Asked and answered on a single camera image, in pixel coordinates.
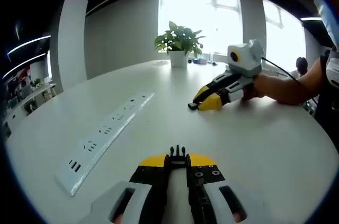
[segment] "ceiling light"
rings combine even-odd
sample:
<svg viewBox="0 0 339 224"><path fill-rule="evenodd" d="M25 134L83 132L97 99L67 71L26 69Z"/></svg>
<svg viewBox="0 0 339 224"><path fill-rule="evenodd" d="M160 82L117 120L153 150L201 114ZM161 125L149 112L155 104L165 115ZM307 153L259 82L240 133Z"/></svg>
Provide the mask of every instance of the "ceiling light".
<svg viewBox="0 0 339 224"><path fill-rule="evenodd" d="M302 21L321 21L321 17L302 17L300 20Z"/></svg>
<svg viewBox="0 0 339 224"><path fill-rule="evenodd" d="M31 59L28 59L27 61L24 61L23 63L19 64L18 66L15 66L13 69L11 69L9 72L7 72L7 73L2 77L2 79L4 79L4 77L7 76L9 73L11 73L13 70L19 68L21 65L23 65L23 64L25 64L25 63L27 63L27 62L29 62L29 61L31 61L31 60L37 59L37 58L40 57L40 56L44 56L44 55L46 55L46 53L43 53L43 54L38 55L38 56L35 56L35 57L31 58Z"/></svg>
<svg viewBox="0 0 339 224"><path fill-rule="evenodd" d="M35 42L35 41L38 41L38 40L46 39L46 38L49 38L49 37L51 37L51 35L44 36L44 37L41 37L41 38L37 38L37 39L35 39L35 40L31 40L31 41L29 41L29 42L26 42L26 43L24 43L24 44L21 44L20 46L17 46L16 48L13 48L10 52L7 53L7 55L9 55L10 53L14 52L15 50L17 50L17 49L19 49L19 48L21 48L21 47L23 47L23 46L26 46L27 44L30 44L30 43Z"/></svg>

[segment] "potted plant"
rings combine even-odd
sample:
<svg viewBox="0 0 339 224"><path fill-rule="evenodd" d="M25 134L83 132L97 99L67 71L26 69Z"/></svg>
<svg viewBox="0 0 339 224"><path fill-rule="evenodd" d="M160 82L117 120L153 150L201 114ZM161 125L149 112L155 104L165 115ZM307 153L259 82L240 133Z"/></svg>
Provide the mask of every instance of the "potted plant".
<svg viewBox="0 0 339 224"><path fill-rule="evenodd" d="M204 36L197 37L202 30L193 32L190 28L177 26L172 21L169 22L168 26L169 30L155 39L155 49L167 52L171 58L172 67L185 68L188 53L193 52L195 57L202 53L200 48L203 48L203 45L199 43L199 39L204 38Z"/></svg>

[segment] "window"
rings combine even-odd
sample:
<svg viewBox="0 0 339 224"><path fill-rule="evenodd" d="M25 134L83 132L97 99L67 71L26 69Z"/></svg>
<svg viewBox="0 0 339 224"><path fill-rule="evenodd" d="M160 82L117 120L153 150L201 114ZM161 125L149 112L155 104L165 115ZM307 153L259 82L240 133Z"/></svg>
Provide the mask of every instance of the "window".
<svg viewBox="0 0 339 224"><path fill-rule="evenodd" d="M263 0L266 17L266 58L287 71L296 70L298 57L306 56L301 22L281 7Z"/></svg>
<svg viewBox="0 0 339 224"><path fill-rule="evenodd" d="M243 42L238 0L160 0L158 33L168 22L202 30L203 53L227 54L230 44Z"/></svg>

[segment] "hand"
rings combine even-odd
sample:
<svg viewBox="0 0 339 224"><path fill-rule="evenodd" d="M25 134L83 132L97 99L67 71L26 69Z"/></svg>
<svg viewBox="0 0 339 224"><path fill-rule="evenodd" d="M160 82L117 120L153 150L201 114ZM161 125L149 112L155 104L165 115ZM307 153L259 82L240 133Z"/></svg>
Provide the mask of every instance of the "hand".
<svg viewBox="0 0 339 224"><path fill-rule="evenodd" d="M248 101L252 98L262 98L265 96L263 92L263 86L265 84L267 76L260 73L254 79L253 83L244 87L243 101Z"/></svg>

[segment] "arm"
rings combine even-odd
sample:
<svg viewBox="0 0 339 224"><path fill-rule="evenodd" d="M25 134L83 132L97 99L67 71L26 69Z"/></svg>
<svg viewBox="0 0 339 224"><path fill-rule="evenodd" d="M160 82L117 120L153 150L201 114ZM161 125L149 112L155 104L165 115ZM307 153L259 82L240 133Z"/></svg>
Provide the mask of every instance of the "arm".
<svg viewBox="0 0 339 224"><path fill-rule="evenodd" d="M322 80L322 69L320 59L318 59L311 70L298 79L304 87L293 79L280 79L259 74L254 79L254 96L268 96L281 103L298 105L319 94Z"/></svg>

